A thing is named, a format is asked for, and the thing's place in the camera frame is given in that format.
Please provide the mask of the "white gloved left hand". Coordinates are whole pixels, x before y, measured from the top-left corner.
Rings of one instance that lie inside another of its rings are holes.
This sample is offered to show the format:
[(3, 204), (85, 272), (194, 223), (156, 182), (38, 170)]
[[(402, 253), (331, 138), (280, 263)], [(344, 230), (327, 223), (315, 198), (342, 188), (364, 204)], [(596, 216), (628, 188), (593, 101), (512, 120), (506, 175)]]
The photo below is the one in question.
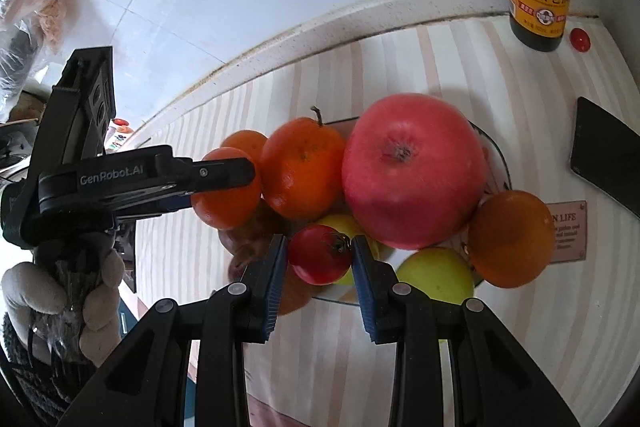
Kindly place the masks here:
[[(82, 318), (85, 327), (79, 336), (79, 349), (96, 367), (101, 366), (120, 341), (118, 307), (119, 284), (124, 264), (114, 251), (110, 234), (93, 233), (85, 237), (89, 246), (98, 246), (105, 258), (101, 265), (101, 284), (84, 301)], [(51, 349), (46, 340), (32, 332), (32, 314), (56, 315), (65, 309), (67, 295), (46, 270), (32, 262), (20, 262), (3, 274), (2, 293), (10, 322), (23, 347), (32, 347), (36, 360), (49, 365)]]

